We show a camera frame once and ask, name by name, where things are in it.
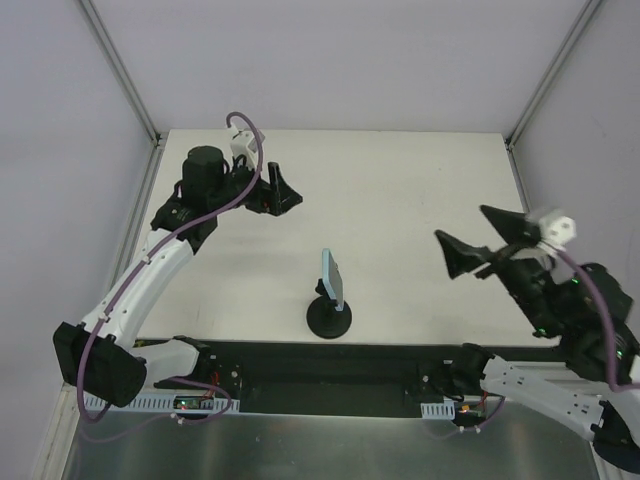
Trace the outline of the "blue case black phone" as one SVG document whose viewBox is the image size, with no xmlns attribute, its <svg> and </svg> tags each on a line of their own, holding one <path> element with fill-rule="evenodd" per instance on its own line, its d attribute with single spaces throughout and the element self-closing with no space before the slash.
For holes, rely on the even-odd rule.
<svg viewBox="0 0 640 480">
<path fill-rule="evenodd" d="M 322 251 L 322 277 L 321 282 L 326 292 L 326 297 L 333 302 L 334 309 L 338 312 L 344 310 L 344 286 L 337 262 L 329 248 Z"/>
</svg>

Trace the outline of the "black phone stand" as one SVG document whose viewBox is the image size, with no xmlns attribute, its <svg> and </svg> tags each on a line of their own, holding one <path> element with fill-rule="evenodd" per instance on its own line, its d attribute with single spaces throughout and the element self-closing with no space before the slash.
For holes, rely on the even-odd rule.
<svg viewBox="0 0 640 480">
<path fill-rule="evenodd" d="M 347 302 L 337 310 L 337 301 L 332 299 L 321 279 L 315 287 L 318 296 L 306 311 L 306 321 L 311 332 L 322 339 L 333 340 L 343 336 L 352 325 L 352 311 Z"/>
</svg>

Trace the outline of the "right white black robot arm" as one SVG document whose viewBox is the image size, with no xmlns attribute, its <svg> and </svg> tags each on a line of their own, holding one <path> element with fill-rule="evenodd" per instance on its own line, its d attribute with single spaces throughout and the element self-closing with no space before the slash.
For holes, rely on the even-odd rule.
<svg viewBox="0 0 640 480">
<path fill-rule="evenodd" d="M 561 210 L 480 210 L 505 244 L 492 251 L 435 231 L 449 277 L 496 277 L 534 337 L 557 339 L 564 365 L 599 392 L 569 391 L 476 344 L 463 345 L 452 361 L 452 387 L 461 394 L 480 390 L 511 399 L 590 442 L 609 464 L 638 473 L 639 341 L 627 325 L 632 298 L 604 266 L 579 265 L 567 254 L 576 223 Z"/>
</svg>

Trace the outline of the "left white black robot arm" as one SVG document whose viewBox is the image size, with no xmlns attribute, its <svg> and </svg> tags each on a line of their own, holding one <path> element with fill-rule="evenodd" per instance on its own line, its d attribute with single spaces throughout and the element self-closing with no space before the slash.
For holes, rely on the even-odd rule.
<svg viewBox="0 0 640 480">
<path fill-rule="evenodd" d="M 232 152 L 231 161 L 213 146 L 188 152 L 182 177 L 157 210 L 136 259 L 78 324 L 63 322 L 55 330 L 63 379 L 78 395 L 124 407 L 150 383 L 177 376 L 199 389 L 209 382 L 212 367 L 191 340 L 171 340 L 153 354 L 136 354 L 133 345 L 161 293 L 195 257 L 222 213 L 244 207 L 281 216 L 302 202 L 279 165 L 265 160 L 262 145 L 250 142 Z"/>
</svg>

